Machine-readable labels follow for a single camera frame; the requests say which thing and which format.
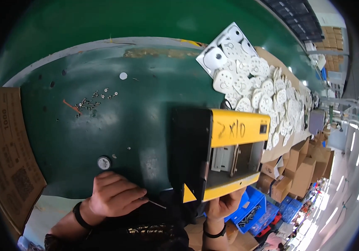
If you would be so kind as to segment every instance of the qr code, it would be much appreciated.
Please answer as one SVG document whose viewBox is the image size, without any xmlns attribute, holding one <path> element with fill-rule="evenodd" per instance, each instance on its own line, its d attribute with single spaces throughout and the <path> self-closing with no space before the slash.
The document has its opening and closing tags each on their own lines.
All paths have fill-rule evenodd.
<svg viewBox="0 0 359 251">
<path fill-rule="evenodd" d="M 20 197 L 23 201 L 27 199 L 29 194 L 33 191 L 34 187 L 30 182 L 30 179 L 24 168 L 20 168 L 13 176 L 12 182 L 15 185 Z"/>
</svg>

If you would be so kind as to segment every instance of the hand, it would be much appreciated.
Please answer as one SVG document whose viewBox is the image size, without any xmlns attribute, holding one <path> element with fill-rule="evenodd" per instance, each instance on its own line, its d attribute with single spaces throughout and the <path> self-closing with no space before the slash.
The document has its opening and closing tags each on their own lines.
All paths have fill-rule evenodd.
<svg viewBox="0 0 359 251">
<path fill-rule="evenodd" d="M 118 217 L 129 214 L 147 203 L 146 189 L 129 182 L 114 172 L 104 172 L 94 178 L 90 210 L 98 216 Z"/>
<path fill-rule="evenodd" d="M 205 209 L 207 218 L 221 220 L 235 212 L 239 207 L 239 202 L 245 190 L 246 187 L 209 201 Z"/>
</svg>

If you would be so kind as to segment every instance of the person's left hand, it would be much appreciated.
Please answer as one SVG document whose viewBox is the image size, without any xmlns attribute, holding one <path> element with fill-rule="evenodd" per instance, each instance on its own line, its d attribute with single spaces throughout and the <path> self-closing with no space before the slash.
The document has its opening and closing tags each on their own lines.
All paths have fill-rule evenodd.
<svg viewBox="0 0 359 251">
<path fill-rule="evenodd" d="M 235 212 L 239 207 L 242 194 L 244 194 L 245 190 L 246 187 L 209 201 L 205 209 L 207 218 L 221 220 Z"/>
</svg>

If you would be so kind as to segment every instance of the pile of screws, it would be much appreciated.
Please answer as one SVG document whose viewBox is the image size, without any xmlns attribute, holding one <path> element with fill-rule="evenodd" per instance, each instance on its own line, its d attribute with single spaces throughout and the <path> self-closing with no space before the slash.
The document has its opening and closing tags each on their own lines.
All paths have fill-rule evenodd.
<svg viewBox="0 0 359 251">
<path fill-rule="evenodd" d="M 92 95 L 92 98 L 97 98 L 99 96 L 98 94 L 98 90 L 95 91 Z M 108 96 L 108 100 L 111 100 L 111 98 L 115 97 L 118 95 L 118 92 L 115 92 L 114 95 L 109 95 Z M 78 111 L 80 111 L 81 108 L 85 108 L 86 110 L 92 110 L 93 108 L 99 106 L 101 104 L 101 102 L 92 102 L 93 100 L 87 100 L 86 98 L 83 98 L 82 102 L 80 102 L 79 104 L 76 104 L 76 108 L 78 109 Z M 79 118 L 81 116 L 80 113 L 76 114 L 76 117 Z"/>
<path fill-rule="evenodd" d="M 257 212 L 257 210 L 258 210 L 259 208 L 261 208 L 260 205 L 257 205 L 256 207 L 254 207 L 254 208 L 252 209 L 252 211 L 251 211 L 249 214 L 247 214 L 247 215 L 245 216 L 245 218 L 243 218 L 243 219 L 238 223 L 238 226 L 239 226 L 239 227 L 244 227 L 246 224 L 249 223 L 250 220 L 253 220 L 253 217 L 255 216 L 255 214 L 256 214 L 256 212 Z"/>
</svg>

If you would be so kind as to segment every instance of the yellow and black machine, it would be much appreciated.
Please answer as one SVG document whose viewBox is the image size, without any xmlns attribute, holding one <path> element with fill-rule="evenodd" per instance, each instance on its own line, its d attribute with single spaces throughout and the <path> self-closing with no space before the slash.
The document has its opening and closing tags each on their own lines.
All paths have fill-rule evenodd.
<svg viewBox="0 0 359 251">
<path fill-rule="evenodd" d="M 263 114 L 174 108 L 169 177 L 182 202 L 206 202 L 255 183 L 269 125 Z"/>
</svg>

